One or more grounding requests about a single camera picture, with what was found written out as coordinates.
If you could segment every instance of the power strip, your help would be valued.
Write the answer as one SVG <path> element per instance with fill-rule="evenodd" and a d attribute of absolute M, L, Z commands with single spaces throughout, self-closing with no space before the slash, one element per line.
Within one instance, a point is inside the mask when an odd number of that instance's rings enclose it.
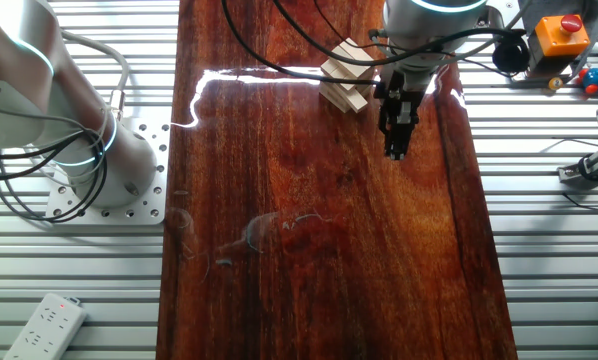
<path fill-rule="evenodd" d="M 46 295 L 4 360 L 61 359 L 85 318 L 78 300 Z"/>

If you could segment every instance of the dark wooden surface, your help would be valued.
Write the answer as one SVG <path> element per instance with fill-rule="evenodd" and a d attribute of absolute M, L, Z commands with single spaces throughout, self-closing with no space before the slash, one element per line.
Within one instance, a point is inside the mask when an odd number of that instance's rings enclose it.
<path fill-rule="evenodd" d="M 322 3 L 360 43 L 381 25 L 382 1 Z M 309 0 L 285 4 L 338 43 Z M 272 61 L 325 61 L 270 1 L 229 5 Z M 159 360 L 516 359 L 456 67 L 405 161 L 377 114 L 265 70 L 219 1 L 181 1 Z"/>

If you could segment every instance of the white cable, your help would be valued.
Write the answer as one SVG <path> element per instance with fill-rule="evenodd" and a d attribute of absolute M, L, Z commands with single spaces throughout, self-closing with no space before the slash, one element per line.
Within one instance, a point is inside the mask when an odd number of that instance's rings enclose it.
<path fill-rule="evenodd" d="M 117 60 L 119 65 L 121 65 L 121 78 L 119 79 L 119 83 L 117 84 L 115 90 L 123 91 L 123 89 L 126 87 L 126 83 L 128 82 L 128 77 L 130 76 L 130 65 L 128 65 L 128 61 L 125 57 L 123 57 L 123 55 L 121 55 L 121 53 L 104 43 L 73 34 L 66 30 L 61 30 L 61 36 L 66 40 L 71 40 L 89 48 L 101 51 L 102 53 L 110 55 Z"/>
<path fill-rule="evenodd" d="M 80 133 L 81 133 L 80 131 L 77 131 L 77 132 L 74 132 L 74 133 L 72 133 L 72 134 L 69 134 L 69 135 L 66 135 L 66 136 L 64 136 L 64 137 L 61 137 L 61 138 L 59 138 L 59 139 L 57 139 L 57 140 L 54 140 L 54 141 L 51 141 L 51 142 L 47 142 L 47 143 L 45 143 L 45 144 L 37 144 L 37 145 L 24 145 L 24 146 L 22 146 L 21 148 L 22 148 L 22 149 L 29 149 L 29 150 L 32 150 L 32 149 L 45 149 L 45 148 L 48 148 L 48 147 L 51 147 L 51 146 L 57 145 L 58 143 L 60 143 L 60 142 L 63 142 L 63 141 L 65 141 L 65 140 L 67 140 L 67 139 L 70 139 L 71 137 L 73 137 L 73 136 L 75 136 L 75 135 L 78 135 L 78 134 L 80 134 Z"/>
<path fill-rule="evenodd" d="M 102 144 L 104 145 L 104 147 L 105 147 L 105 145 L 106 145 L 106 144 L 104 143 L 104 140 L 103 140 L 103 135 L 104 135 L 104 133 L 105 133 L 105 131 L 106 131 L 106 126 L 108 125 L 108 114 L 107 114 L 107 112 L 106 112 L 104 115 L 105 115 L 105 117 L 104 117 L 104 119 L 103 119 L 103 124 L 101 125 L 101 127 L 100 127 L 100 128 L 99 128 L 99 130 L 97 131 L 97 134 L 98 134 L 99 136 L 98 136 L 98 139 L 97 139 L 97 141 L 96 141 L 96 142 L 94 142 L 94 143 L 92 143 L 92 144 L 90 144 L 90 145 L 88 145 L 88 146 L 85 146 L 85 147 L 79 148 L 79 149 L 70 149 L 70 150 L 64 150 L 64 151 L 62 152 L 62 154 L 65 154 L 65 153 L 70 153 L 70 152 L 76 152 L 76 151 L 90 150 L 90 149 L 92 149 L 93 147 L 97 146 L 97 144 L 99 144 L 99 143 L 102 143 Z M 52 143 L 48 143 L 48 144 L 42 144 L 42 145 L 26 145 L 26 146 L 23 146 L 22 148 L 23 148 L 23 149 L 38 149 L 38 150 L 40 150 L 40 149 L 43 149 L 43 148 L 46 148 L 46 147 L 50 147 L 50 146 L 56 145 L 57 143 L 60 143 L 60 142 L 62 142 L 62 141 L 65 141 L 65 140 L 69 139 L 70 137 L 72 137 L 73 135 L 77 135 L 77 134 L 79 134 L 79 133 L 77 132 L 77 133 L 74 133 L 74 134 L 71 134 L 71 135 L 65 136 L 65 137 L 63 137 L 63 138 L 60 138 L 60 139 L 58 139 L 58 140 L 55 140 L 55 141 L 54 141 L 54 142 L 52 142 Z"/>
<path fill-rule="evenodd" d="M 88 129 L 85 126 L 83 126 L 82 124 L 80 124 L 78 121 L 70 119 L 70 118 L 66 118 L 66 117 L 25 114 L 25 113 L 20 113 L 20 112 L 10 111 L 10 110 L 4 110 L 4 109 L 0 109 L 0 113 L 1 114 L 5 114 L 5 115 L 17 116 L 17 117 L 27 117 L 27 118 L 30 118 L 30 119 L 59 121 L 59 122 L 63 122 L 63 123 L 75 125 L 75 126 L 79 127 L 80 129 L 82 129 L 83 131 L 88 131 Z M 103 142 L 103 131 L 105 130 L 105 126 L 107 125 L 107 121 L 108 121 L 108 114 L 106 114 L 106 116 L 105 116 L 104 124 L 101 127 L 100 132 L 99 132 L 99 139 L 98 139 L 98 141 L 95 142 L 95 144 L 98 144 L 99 142 Z M 72 176 L 72 178 L 81 178 L 81 177 L 84 177 L 84 176 L 88 176 L 91 173 L 94 173 L 101 166 L 101 164 L 103 164 L 103 158 L 106 155 L 105 154 L 105 146 L 102 146 L 102 150 L 103 151 L 102 151 L 102 154 L 101 154 L 101 159 L 100 159 L 99 163 L 97 164 L 97 166 L 95 166 L 89 172 L 86 172 L 84 174 L 80 174 L 80 175 L 77 175 L 77 176 Z"/>
<path fill-rule="evenodd" d="M 98 134 L 99 134 L 99 139 L 97 139 L 97 141 L 95 141 L 93 144 L 91 144 L 91 145 L 89 145 L 89 146 L 87 146 L 87 147 L 85 147 L 85 148 L 81 148 L 81 149 L 72 149 L 72 150 L 70 150 L 70 151 L 74 152 L 74 151 L 83 151 L 83 150 L 91 149 L 91 148 L 95 147 L 97 144 L 101 143 L 101 144 L 102 144 L 102 146 L 101 146 L 101 148 L 102 148 L 102 154 L 101 154 L 101 157 L 102 157 L 102 160 L 103 160 L 103 157 L 105 156 L 105 153 L 106 153 L 106 144 L 105 144 L 105 142 L 104 142 L 104 140 L 103 140 L 103 135 L 104 135 L 104 133 L 105 133 L 105 130 L 106 130 L 106 125 L 108 125 L 108 118 L 109 118 L 109 116 L 108 116 L 108 114 L 106 113 L 106 114 L 105 114 L 105 118 L 104 118 L 104 120 L 103 120 L 103 124 L 101 125 L 101 128 L 100 128 L 100 129 L 99 129 L 99 131 L 98 131 Z M 34 165 L 36 165 L 36 163 L 35 163 L 35 161 L 34 161 L 34 159 L 33 159 L 33 158 L 30 158 L 30 161 L 31 161 L 31 162 L 32 162 Z M 85 173 L 83 173 L 83 174 L 80 174 L 80 175 L 68 175 L 68 174 L 67 174 L 65 171 L 63 171 L 61 168 L 55 167 L 55 171 L 57 171 L 57 172 L 59 172 L 59 173 L 63 174 L 63 175 L 66 177 L 66 178 L 68 178 L 68 179 L 72 179 L 72 180 L 81 179 L 81 178 L 83 178 L 83 177 L 86 177 L 86 176 L 92 175 L 92 177 L 91 177 L 91 178 L 89 178 L 88 180 L 84 180 L 84 181 L 82 181 L 82 182 L 80 182 L 80 183 L 77 183 L 77 184 L 67 184 L 67 183 L 64 183 L 64 182 L 62 182 L 62 181 L 59 181 L 59 180 L 55 179 L 54 177 L 50 176 L 50 174 L 48 174 L 47 172 L 45 172 L 43 169 L 39 169 L 39 172 L 41 172 L 41 173 L 42 173 L 43 175 L 45 175 L 45 176 L 46 176 L 48 179 L 50 179 L 50 180 L 54 181 L 54 182 L 55 182 L 55 183 L 57 183 L 57 184 L 60 184 L 60 185 L 63 185 L 63 186 L 68 186 L 68 187 L 73 187 L 73 186 L 81 186 L 81 185 L 86 185 L 86 184 L 88 184 L 88 183 L 90 183 L 91 181 L 93 181 L 93 180 L 94 180 L 94 173 L 95 173 L 97 170 L 99 170 L 99 168 L 101 167 L 101 164 L 102 164 L 102 163 L 103 163 L 103 161 L 99 161 L 99 163 L 98 163 L 98 164 L 97 164 L 97 165 L 96 165 L 94 168 L 92 168 L 90 171 L 87 171 L 87 172 L 85 172 Z"/>

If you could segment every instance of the wood grain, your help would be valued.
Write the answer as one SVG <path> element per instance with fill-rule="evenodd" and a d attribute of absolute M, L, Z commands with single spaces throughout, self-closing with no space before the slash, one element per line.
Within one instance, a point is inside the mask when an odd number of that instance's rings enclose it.
<path fill-rule="evenodd" d="M 322 5 L 355 40 L 381 24 L 379 0 Z M 269 1 L 229 6 L 270 60 L 326 60 Z M 392 162 L 376 101 L 342 114 L 255 63 L 218 1 L 182 0 L 157 358 L 516 359 L 462 99 L 441 69 Z"/>

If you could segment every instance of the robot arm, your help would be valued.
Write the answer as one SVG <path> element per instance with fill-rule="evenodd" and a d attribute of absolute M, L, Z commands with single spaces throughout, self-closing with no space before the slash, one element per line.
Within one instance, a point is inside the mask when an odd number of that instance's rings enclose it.
<path fill-rule="evenodd" d="M 387 0 L 383 21 L 389 43 L 410 51 L 475 28 L 480 20 L 502 27 L 505 17 L 515 25 L 514 14 L 519 14 L 519 9 L 512 7 L 512 3 L 491 1 L 487 4 L 486 0 Z M 459 38 L 434 52 L 384 65 L 381 71 L 384 86 L 378 87 L 374 96 L 382 103 L 379 129 L 385 135 L 385 155 L 392 160 L 404 159 L 408 151 L 410 137 L 419 122 L 417 109 L 434 72 L 443 64 L 441 60 L 465 41 L 466 38 Z"/>
<path fill-rule="evenodd" d="M 122 101 L 119 94 L 113 98 Z M 56 142 L 81 127 L 99 132 L 109 170 L 94 202 L 98 207 L 135 201 L 152 183 L 156 158 L 151 147 L 119 123 L 86 80 L 68 54 L 45 0 L 0 0 L 0 110 L 5 111 L 0 111 L 0 149 Z M 69 118 L 80 125 L 43 116 Z M 78 197 L 86 196 L 90 186 L 80 175 L 96 166 L 88 145 L 79 139 L 55 158 Z"/>

